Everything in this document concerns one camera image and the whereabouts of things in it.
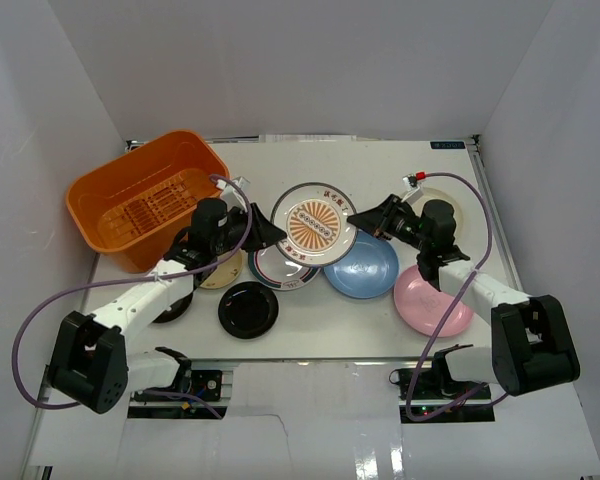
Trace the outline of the green rimmed white plate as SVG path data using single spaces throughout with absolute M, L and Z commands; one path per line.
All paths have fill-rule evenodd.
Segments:
M 250 252 L 248 268 L 254 278 L 266 287 L 277 291 L 291 291 L 312 282 L 320 268 L 303 266 L 286 258 L 276 246 Z

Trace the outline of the blue plastic plate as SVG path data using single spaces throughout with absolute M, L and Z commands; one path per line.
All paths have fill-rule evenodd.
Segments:
M 359 231 L 349 252 L 323 271 L 338 292 L 355 299 L 372 299 L 393 288 L 400 263 L 388 241 Z

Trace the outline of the large orange sunburst plate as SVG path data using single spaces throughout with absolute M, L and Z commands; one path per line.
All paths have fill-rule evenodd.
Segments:
M 287 259 L 310 268 L 338 262 L 353 247 L 356 214 L 349 197 L 333 185 L 307 182 L 285 191 L 274 204 L 270 221 L 286 233 L 276 244 Z

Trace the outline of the cream white plate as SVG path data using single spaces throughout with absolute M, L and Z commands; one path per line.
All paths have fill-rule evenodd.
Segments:
M 422 214 L 423 207 L 430 200 L 443 200 L 449 203 L 454 209 L 454 219 L 456 222 L 455 238 L 460 239 L 463 233 L 463 211 L 458 202 L 450 195 L 442 192 L 439 189 L 431 187 L 420 187 L 415 193 L 405 192 L 401 195 L 401 199 L 406 201 L 417 216 Z

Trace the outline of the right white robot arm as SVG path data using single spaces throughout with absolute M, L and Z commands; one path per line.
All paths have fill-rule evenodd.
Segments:
M 437 291 L 459 297 L 489 324 L 489 346 L 435 353 L 433 390 L 452 399 L 468 382 L 496 383 L 519 396 L 577 380 L 580 363 L 561 303 L 551 295 L 514 290 L 481 272 L 455 243 L 454 214 L 443 200 L 430 200 L 415 213 L 391 195 L 348 220 L 376 238 L 395 238 L 416 248 L 421 277 Z

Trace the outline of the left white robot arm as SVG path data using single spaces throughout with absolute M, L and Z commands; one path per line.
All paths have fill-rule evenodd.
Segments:
M 182 398 L 191 387 L 190 360 L 166 347 L 129 354 L 133 340 L 150 324 L 182 315 L 220 256 L 257 251 L 286 237 L 256 204 L 241 208 L 219 198 L 201 200 L 190 225 L 176 233 L 144 278 L 130 280 L 130 289 L 95 311 L 63 319 L 48 370 L 50 385 L 98 414 L 132 391 L 155 388 L 168 398 Z

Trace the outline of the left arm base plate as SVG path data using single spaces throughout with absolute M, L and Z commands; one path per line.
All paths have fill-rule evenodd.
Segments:
M 222 397 L 223 372 L 219 369 L 179 368 L 132 372 L 125 389 L 135 402 L 195 404 L 192 396 L 207 403 Z

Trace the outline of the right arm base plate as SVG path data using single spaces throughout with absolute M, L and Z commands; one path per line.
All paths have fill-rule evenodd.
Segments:
M 406 399 L 409 383 L 413 370 L 411 368 L 394 369 L 388 376 L 388 381 L 399 390 L 399 414 L 403 425 L 412 424 L 413 421 L 407 416 Z M 434 374 L 424 369 L 418 377 L 411 401 L 411 414 L 414 416 L 430 417 L 436 409 L 452 402 L 455 398 L 465 394 L 476 384 L 471 382 L 454 383 L 449 390 L 445 391 L 434 379 Z M 483 423 L 494 422 L 495 413 L 491 390 L 489 387 L 482 388 L 474 396 L 465 400 L 427 424 L 460 424 L 460 423 Z

